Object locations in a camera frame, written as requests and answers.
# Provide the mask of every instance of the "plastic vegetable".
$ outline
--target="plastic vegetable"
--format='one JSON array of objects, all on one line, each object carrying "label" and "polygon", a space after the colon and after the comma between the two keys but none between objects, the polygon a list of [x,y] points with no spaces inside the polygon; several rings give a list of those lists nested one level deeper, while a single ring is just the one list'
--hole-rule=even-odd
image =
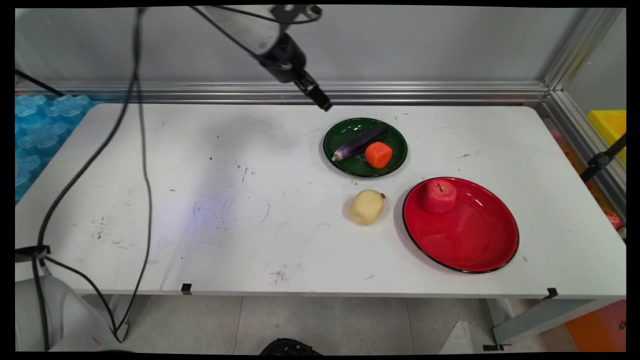
[{"label": "plastic vegetable", "polygon": [[333,153],[331,161],[341,161],[350,156],[360,154],[365,151],[370,143],[376,141],[386,130],[387,128],[384,125],[378,125],[362,130],[354,138],[340,146]]},{"label": "plastic vegetable", "polygon": [[385,207],[385,199],[383,193],[375,190],[362,190],[351,204],[351,219],[360,225],[375,223]]},{"label": "plastic vegetable", "polygon": [[458,192],[452,183],[445,180],[431,180],[427,183],[426,208],[434,214],[444,214],[456,204]]},{"label": "plastic vegetable", "polygon": [[367,150],[364,152],[364,157],[372,167],[383,168],[387,166],[393,153],[394,151],[389,147],[389,145],[382,142],[374,142],[368,146]]}]

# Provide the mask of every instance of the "black clip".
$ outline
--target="black clip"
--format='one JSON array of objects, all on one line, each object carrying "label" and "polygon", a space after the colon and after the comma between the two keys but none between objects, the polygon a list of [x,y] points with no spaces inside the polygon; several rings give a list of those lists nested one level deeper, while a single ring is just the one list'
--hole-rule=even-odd
[{"label": "black clip", "polygon": [[49,249],[48,245],[42,245],[40,249],[42,250],[40,253],[38,253],[38,245],[15,249],[15,263],[17,264],[31,261],[33,259],[33,254],[37,254],[37,260],[42,260],[46,258],[47,255],[51,254],[51,250]]},{"label": "black clip", "polygon": [[182,291],[183,295],[191,295],[191,284],[182,283]]},{"label": "black clip", "polygon": [[483,351],[504,351],[504,345],[483,345]]},{"label": "black clip", "polygon": [[556,288],[547,288],[547,291],[549,292],[549,295],[543,297],[542,300],[548,300],[558,296],[558,291],[556,290]]}]

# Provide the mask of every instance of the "green plate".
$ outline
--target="green plate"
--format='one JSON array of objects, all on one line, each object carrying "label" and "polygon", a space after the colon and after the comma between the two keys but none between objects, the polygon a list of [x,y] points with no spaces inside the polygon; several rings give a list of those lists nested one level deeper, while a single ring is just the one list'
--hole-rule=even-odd
[{"label": "green plate", "polygon": [[[331,161],[333,153],[349,139],[356,136],[363,129],[378,125],[387,127],[387,135],[382,142],[389,145],[394,151],[387,166],[383,168],[372,167],[364,158],[364,152],[350,156],[342,161]],[[366,117],[347,119],[334,125],[324,136],[323,149],[324,155],[333,166],[347,174],[360,177],[376,177],[396,171],[404,163],[407,153],[406,141],[396,128],[386,122]]]}]

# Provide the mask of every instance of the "metal rail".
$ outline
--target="metal rail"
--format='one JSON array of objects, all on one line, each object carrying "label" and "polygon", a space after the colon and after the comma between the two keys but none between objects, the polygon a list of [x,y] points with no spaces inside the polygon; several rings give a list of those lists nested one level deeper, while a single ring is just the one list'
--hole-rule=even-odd
[{"label": "metal rail", "polygon": [[[606,151],[609,147],[566,92],[551,92],[536,109],[541,115],[549,115],[585,166],[595,154]],[[626,166],[616,157],[606,169],[598,173],[594,181],[626,225]]]},{"label": "metal rail", "polygon": [[588,8],[543,77],[549,90],[564,90],[616,20],[621,8]]},{"label": "metal rail", "polygon": [[[126,82],[47,82],[71,95],[93,100],[122,102]],[[341,105],[514,104],[535,106],[547,94],[539,81],[405,81],[322,82],[332,103]],[[313,104],[298,88],[275,82],[253,83],[142,83],[145,103],[163,104]],[[44,94],[28,82],[15,87],[17,94]]]}]

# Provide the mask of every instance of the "aluminum frame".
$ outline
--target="aluminum frame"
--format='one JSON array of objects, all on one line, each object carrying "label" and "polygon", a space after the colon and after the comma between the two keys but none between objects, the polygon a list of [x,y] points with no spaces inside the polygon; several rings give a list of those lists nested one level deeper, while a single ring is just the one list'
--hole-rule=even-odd
[{"label": "aluminum frame", "polygon": [[543,300],[492,329],[498,345],[510,345],[547,331],[617,300]]},{"label": "aluminum frame", "polygon": [[588,8],[585,10],[543,77],[543,82],[549,90],[556,91],[566,88],[621,11],[621,8]]},{"label": "aluminum frame", "polygon": [[[71,95],[122,102],[126,82],[50,82]],[[539,81],[403,81],[322,82],[321,87],[335,105],[426,105],[426,104],[514,104],[535,106],[547,94]],[[17,94],[49,95],[37,86],[21,82]],[[313,104],[292,84],[250,83],[160,83],[143,82],[143,102],[163,104]]]},{"label": "aluminum frame", "polygon": [[[591,123],[587,121],[571,96],[564,91],[550,92],[549,96],[536,107],[536,111],[540,115],[548,115],[551,118],[585,165],[595,154],[605,151],[609,147]],[[605,170],[596,175],[594,180],[611,203],[620,220],[626,225],[626,166],[616,157]]]}]

